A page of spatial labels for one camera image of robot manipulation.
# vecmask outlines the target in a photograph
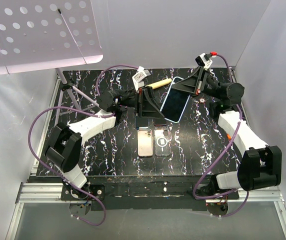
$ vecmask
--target phone screen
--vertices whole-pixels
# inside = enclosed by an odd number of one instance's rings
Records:
[[[190,98],[188,93],[172,89],[172,85],[182,79],[183,78],[178,76],[173,79],[161,107],[161,112],[165,119],[174,123],[178,123],[181,120],[185,107],[187,106]]]

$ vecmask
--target smartphone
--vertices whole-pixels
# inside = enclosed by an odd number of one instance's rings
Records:
[[[149,128],[149,119],[147,117],[135,117],[135,128],[136,129],[148,129]]]
[[[154,118],[153,119],[154,126],[166,126],[168,124],[168,121],[164,118]]]
[[[137,130],[137,153],[139,157],[153,156],[153,136],[151,129]]]
[[[155,155],[166,157],[171,153],[170,132],[167,127],[156,127],[154,130]]]
[[[172,89],[172,85],[182,79],[178,76],[173,78],[161,107],[161,112],[165,119],[173,123],[178,123],[181,120],[190,99],[190,94]]]

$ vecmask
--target white wall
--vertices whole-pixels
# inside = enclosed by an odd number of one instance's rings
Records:
[[[236,66],[251,127],[282,150],[286,207],[286,1],[272,0]]]
[[[92,0],[103,60],[145,68],[195,67],[216,51],[236,65],[270,0]],[[214,66],[224,66],[215,61]],[[81,69],[80,66],[68,69]]]
[[[54,85],[54,70],[0,75],[0,240],[6,237],[20,184],[34,161],[27,144],[30,124],[49,106]],[[44,118],[35,126],[35,148],[43,125]]]

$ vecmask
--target metal stand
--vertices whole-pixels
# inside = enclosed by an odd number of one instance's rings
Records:
[[[55,70],[56,70],[56,72],[57,72],[59,78],[61,79],[62,84],[66,86],[66,85],[68,84],[68,81],[67,81],[67,79],[65,78],[65,76],[64,76],[64,74],[63,74],[63,72],[62,72],[62,70],[59,69],[59,68],[55,68]],[[73,102],[75,108],[76,108],[77,110],[81,110],[81,107],[80,107],[80,105],[79,105],[77,99],[76,99],[75,96],[73,95],[73,92],[72,92],[72,89],[71,89],[71,88],[68,88],[68,89],[65,89],[65,90],[66,90],[67,94],[69,95],[69,97],[71,98],[71,100],[72,100],[72,102]],[[64,90],[61,89],[60,92],[59,92],[59,97],[58,97],[58,104],[57,104],[58,106],[61,106],[61,104],[62,104],[63,94],[64,94]],[[59,122],[60,112],[61,112],[61,109],[56,110],[55,125],[58,124],[58,122]]]
[[[0,0],[0,74],[93,64],[102,58],[91,0]]]

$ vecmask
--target marble pattern table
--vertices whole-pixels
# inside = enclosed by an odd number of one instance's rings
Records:
[[[155,83],[166,78],[176,76],[187,77],[192,68],[151,69],[151,76],[146,78],[147,83]],[[67,79],[73,79],[75,84],[85,94],[93,99],[97,98],[95,81],[100,70],[65,71]],[[100,81],[100,90],[132,89],[132,76],[136,70],[110,70],[103,75]],[[227,70],[213,68],[213,73],[221,82],[228,82]],[[154,90],[155,99],[162,103],[169,85]],[[56,94],[57,105],[59,94]],[[209,116],[208,103],[214,98],[203,96],[205,103],[199,102],[199,97],[190,98],[180,123],[168,121],[170,131],[170,155],[167,157],[139,157],[134,110],[129,108],[126,119],[118,126],[100,133],[88,140],[82,147],[79,166],[88,176],[188,176],[201,175],[207,167],[218,157],[228,144],[226,133]],[[84,97],[76,96],[82,109],[87,108],[90,102]],[[63,106],[71,107],[73,103],[67,93],[63,96]],[[95,113],[97,107],[89,109]],[[51,115],[46,138],[54,127],[55,112]],[[59,121],[71,124],[84,119],[78,113],[63,113]],[[149,119],[149,128],[154,131],[152,119]],[[42,156],[47,164],[50,161]],[[222,161],[213,169],[213,174],[235,171],[240,163],[240,153],[236,147],[227,151]],[[37,176],[53,176],[44,167],[39,165]]]

